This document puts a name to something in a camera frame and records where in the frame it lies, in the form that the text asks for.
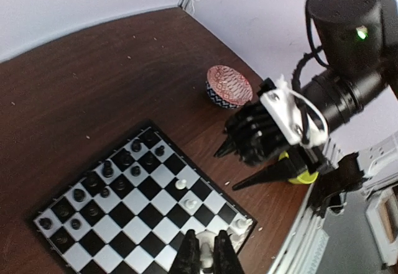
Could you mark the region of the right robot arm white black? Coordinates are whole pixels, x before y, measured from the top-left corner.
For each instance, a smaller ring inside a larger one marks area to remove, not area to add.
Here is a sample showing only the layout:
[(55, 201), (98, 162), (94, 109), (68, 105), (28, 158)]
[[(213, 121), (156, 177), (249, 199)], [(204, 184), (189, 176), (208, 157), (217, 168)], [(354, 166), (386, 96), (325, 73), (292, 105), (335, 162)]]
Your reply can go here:
[(338, 168), (326, 154), (330, 134), (397, 86), (397, 0), (306, 0), (305, 23), (308, 41), (317, 34), (320, 44), (290, 81), (264, 80), (257, 101), (225, 122), (215, 157), (265, 164), (235, 190)]

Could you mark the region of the white knight chess piece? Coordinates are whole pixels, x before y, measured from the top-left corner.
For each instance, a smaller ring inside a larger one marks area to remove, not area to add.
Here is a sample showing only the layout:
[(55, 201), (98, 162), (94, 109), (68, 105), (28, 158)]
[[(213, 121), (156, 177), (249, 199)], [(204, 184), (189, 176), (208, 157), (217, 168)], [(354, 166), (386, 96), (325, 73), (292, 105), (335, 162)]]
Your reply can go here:
[(205, 230), (196, 235), (200, 248), (200, 273), (213, 273), (213, 251), (216, 234)]

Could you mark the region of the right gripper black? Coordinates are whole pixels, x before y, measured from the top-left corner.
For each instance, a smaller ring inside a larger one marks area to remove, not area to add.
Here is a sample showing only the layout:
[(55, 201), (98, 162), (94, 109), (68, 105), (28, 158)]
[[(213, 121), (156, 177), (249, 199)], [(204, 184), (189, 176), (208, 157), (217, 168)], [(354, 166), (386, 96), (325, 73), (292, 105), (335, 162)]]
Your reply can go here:
[(276, 157), (285, 157), (233, 185), (233, 191), (264, 183), (294, 179), (308, 170), (331, 167), (324, 145), (304, 148), (290, 145), (277, 124), (257, 101), (247, 102), (225, 122), (225, 141), (214, 153), (215, 158), (233, 154), (249, 166), (256, 166)]

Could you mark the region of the black white chessboard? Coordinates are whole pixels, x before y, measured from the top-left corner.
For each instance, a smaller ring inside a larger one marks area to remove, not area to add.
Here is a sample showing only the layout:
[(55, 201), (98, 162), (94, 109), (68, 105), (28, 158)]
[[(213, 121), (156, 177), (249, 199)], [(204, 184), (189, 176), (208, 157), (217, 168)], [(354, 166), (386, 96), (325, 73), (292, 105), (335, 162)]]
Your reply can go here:
[[(178, 190), (175, 182), (187, 181)], [(187, 209), (186, 199), (198, 201)], [(44, 230), (39, 219), (53, 226)], [(73, 218), (81, 228), (73, 230)], [(237, 235), (232, 223), (252, 219)], [(32, 222), (67, 273), (167, 273), (189, 229), (225, 230), (239, 252), (256, 220), (196, 166), (153, 121), (88, 167), (33, 216)]]

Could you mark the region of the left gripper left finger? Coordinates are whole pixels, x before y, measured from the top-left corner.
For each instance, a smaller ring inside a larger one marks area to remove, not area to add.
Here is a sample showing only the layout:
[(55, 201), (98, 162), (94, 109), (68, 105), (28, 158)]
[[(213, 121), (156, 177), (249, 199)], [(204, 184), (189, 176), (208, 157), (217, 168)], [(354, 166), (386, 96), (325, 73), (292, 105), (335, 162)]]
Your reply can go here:
[(200, 247), (193, 229), (185, 234), (180, 248), (170, 267), (169, 274), (199, 274)]

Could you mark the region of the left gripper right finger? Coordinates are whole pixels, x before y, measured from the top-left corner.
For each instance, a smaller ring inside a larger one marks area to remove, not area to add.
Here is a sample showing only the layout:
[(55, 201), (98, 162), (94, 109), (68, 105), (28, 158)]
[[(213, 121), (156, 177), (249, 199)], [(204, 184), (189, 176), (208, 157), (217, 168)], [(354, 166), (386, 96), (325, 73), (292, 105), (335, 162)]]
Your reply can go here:
[(234, 251), (229, 235), (221, 230), (215, 237), (213, 250), (214, 274), (244, 274), (239, 258)]

